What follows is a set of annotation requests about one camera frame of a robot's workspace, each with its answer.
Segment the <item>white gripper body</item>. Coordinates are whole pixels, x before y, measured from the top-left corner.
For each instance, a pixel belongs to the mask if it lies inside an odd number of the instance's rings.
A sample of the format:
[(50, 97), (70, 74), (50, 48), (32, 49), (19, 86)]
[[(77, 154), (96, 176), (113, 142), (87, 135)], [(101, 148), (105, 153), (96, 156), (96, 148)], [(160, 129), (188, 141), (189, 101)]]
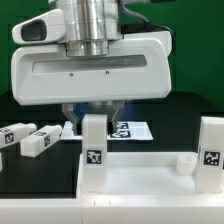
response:
[(114, 11), (93, 18), (54, 9), (12, 29), (14, 98), (22, 105), (164, 98), (171, 91), (167, 31), (120, 34)]

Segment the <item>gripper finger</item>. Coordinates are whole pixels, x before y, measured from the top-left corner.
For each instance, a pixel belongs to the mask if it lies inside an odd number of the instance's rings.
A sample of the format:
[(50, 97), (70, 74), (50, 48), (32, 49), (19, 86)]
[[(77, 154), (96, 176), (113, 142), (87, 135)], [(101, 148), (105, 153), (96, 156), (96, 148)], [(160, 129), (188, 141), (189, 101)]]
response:
[(115, 110), (111, 122), (113, 125), (113, 131), (117, 131), (117, 125), (120, 117), (123, 114), (124, 107), (125, 107), (125, 101), (124, 100), (117, 100), (112, 102), (113, 109)]
[(63, 104), (62, 105), (62, 112), (65, 117), (72, 123), (72, 131), (74, 135), (81, 135), (82, 128), (81, 128), (81, 120), (75, 112), (76, 105), (75, 104)]

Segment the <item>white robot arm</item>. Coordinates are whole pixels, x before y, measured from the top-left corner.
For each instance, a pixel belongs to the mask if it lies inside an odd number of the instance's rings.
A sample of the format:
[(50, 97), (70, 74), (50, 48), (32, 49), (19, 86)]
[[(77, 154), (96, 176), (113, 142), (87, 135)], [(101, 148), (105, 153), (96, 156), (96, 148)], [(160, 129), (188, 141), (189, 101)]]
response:
[(117, 129), (125, 102), (171, 91), (173, 32), (125, 7), (156, 0), (48, 0), (51, 10), (12, 29), (13, 96), (21, 105), (60, 104), (73, 132), (75, 108), (95, 106)]

